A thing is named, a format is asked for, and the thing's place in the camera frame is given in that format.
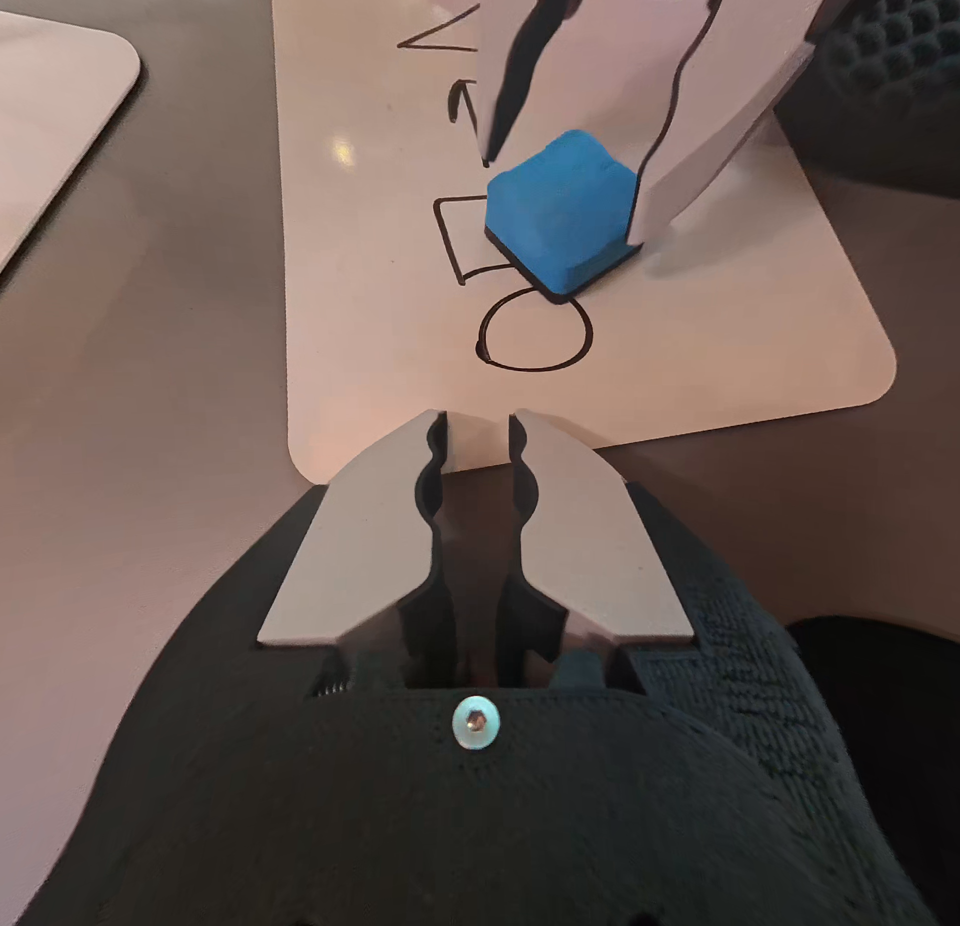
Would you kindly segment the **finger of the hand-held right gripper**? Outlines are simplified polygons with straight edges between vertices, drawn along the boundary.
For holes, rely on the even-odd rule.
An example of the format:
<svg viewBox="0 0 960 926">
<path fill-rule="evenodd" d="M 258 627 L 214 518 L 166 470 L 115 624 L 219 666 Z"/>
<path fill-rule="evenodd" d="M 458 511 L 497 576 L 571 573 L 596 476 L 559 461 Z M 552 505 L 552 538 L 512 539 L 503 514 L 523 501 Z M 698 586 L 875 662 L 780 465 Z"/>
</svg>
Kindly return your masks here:
<svg viewBox="0 0 960 926">
<path fill-rule="evenodd" d="M 678 65 L 638 173 L 627 242 L 643 245 L 708 188 L 810 60 L 824 0 L 718 0 Z"/>
<path fill-rule="evenodd" d="M 582 0 L 482 0 L 477 59 L 477 142 L 494 164 L 529 95 L 547 44 Z"/>
</svg>

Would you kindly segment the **white whiteboard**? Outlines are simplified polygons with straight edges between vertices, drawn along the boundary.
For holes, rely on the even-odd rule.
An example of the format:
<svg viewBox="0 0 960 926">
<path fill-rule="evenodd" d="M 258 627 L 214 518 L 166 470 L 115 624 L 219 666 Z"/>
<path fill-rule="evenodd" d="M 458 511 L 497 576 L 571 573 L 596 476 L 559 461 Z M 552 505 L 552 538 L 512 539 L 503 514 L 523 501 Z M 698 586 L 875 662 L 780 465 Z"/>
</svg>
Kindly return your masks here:
<svg viewBox="0 0 960 926">
<path fill-rule="evenodd" d="M 114 33 L 1 14 L 1 266 L 127 98 L 141 71 Z"/>
<path fill-rule="evenodd" d="M 288 441 L 328 482 L 445 411 L 447 468 L 528 408 L 593 448 L 870 404 L 897 361 L 767 119 L 659 240 L 552 304 L 487 239 L 487 186 L 569 130 L 638 169 L 708 0 L 584 0 L 486 168 L 484 0 L 271 0 Z M 524 0 L 521 14 L 529 12 Z"/>
</svg>

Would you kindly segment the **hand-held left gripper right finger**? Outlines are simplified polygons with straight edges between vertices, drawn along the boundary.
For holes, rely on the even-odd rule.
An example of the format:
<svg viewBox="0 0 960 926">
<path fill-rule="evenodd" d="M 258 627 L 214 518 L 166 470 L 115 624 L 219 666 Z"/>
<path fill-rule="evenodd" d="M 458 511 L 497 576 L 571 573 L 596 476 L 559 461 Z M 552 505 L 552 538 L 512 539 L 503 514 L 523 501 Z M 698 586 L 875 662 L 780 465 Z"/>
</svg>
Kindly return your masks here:
<svg viewBox="0 0 960 926">
<path fill-rule="evenodd" d="M 498 685 L 519 687 L 527 657 L 585 650 L 602 671 L 619 650 L 695 644 L 693 624 L 627 483 L 597 452 L 529 409 L 509 419 L 510 569 L 498 602 Z"/>
</svg>

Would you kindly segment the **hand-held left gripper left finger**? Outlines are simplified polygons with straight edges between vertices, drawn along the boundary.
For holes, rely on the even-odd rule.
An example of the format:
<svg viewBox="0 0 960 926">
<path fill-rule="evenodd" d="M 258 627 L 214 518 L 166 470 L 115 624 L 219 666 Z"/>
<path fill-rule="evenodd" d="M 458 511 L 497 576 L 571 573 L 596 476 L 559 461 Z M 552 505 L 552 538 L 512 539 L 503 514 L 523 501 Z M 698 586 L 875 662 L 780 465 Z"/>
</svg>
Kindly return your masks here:
<svg viewBox="0 0 960 926">
<path fill-rule="evenodd" d="M 427 409 L 330 480 L 257 634 L 265 647 L 383 652 L 415 685 L 449 687 L 456 620 L 436 516 L 448 415 Z"/>
</svg>

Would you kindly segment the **person's dark clothing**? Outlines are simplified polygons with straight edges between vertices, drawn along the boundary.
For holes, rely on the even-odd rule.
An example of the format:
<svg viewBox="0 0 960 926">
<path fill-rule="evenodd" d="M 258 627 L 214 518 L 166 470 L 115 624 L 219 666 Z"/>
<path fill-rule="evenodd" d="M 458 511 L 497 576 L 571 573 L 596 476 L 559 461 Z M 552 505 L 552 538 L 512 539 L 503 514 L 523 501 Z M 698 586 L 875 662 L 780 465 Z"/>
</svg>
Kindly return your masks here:
<svg viewBox="0 0 960 926">
<path fill-rule="evenodd" d="M 959 923 L 959 645 L 879 620 L 788 631 L 870 808 L 941 924 Z"/>
</svg>

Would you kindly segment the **blue eraser block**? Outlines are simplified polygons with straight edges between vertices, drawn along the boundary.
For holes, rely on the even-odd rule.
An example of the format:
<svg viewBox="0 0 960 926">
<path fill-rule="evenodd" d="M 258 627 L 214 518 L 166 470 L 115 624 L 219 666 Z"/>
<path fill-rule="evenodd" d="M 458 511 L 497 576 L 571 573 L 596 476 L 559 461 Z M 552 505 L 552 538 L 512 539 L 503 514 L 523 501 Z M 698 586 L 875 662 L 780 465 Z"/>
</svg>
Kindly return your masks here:
<svg viewBox="0 0 960 926">
<path fill-rule="evenodd" d="M 627 241 L 638 177 L 583 130 L 493 177 L 485 234 L 534 289 L 571 302 L 631 260 Z"/>
</svg>

